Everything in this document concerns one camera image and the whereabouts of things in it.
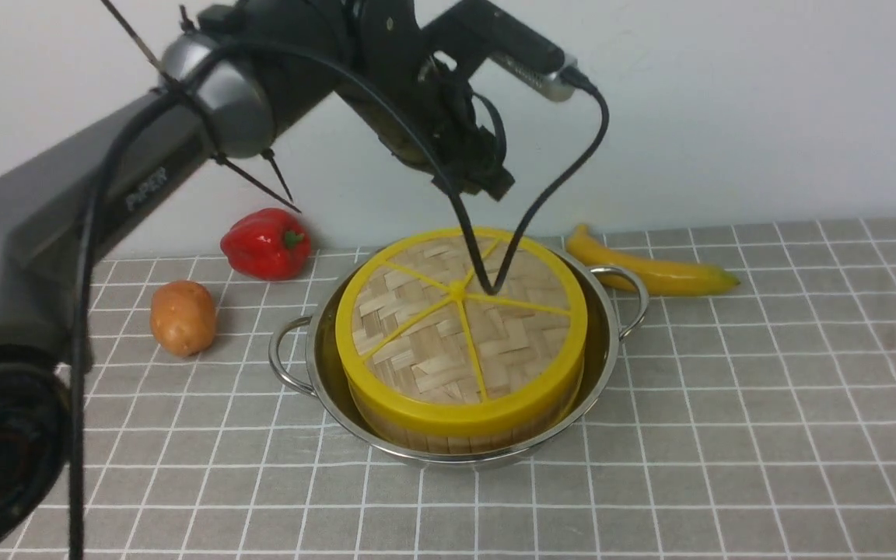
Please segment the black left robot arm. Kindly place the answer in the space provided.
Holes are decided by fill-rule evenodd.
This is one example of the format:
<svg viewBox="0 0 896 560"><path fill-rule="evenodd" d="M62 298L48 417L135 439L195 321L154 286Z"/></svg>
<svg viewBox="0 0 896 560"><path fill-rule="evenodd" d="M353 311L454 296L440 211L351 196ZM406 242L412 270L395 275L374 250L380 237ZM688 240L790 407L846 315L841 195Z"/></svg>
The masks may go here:
<svg viewBox="0 0 896 560"><path fill-rule="evenodd" d="M411 1L237 1L184 21L161 83L0 177L0 542L70 467L84 550L84 379L93 267L207 162L267 155L337 93L398 162L433 177L468 239L462 194L513 185L500 121L476 123L484 61L552 73L559 47L488 1L425 25Z"/></svg>

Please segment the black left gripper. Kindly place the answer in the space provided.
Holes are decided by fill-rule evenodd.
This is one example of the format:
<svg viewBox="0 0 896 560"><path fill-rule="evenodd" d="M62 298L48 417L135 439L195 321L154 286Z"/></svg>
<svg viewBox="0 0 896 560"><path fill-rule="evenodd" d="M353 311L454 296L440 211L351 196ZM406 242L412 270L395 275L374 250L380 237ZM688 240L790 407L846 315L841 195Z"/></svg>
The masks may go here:
<svg viewBox="0 0 896 560"><path fill-rule="evenodd" d="M504 198L515 178L504 167L507 135L491 100L444 61L405 47L371 52L358 69L408 118L459 191Z"/></svg>

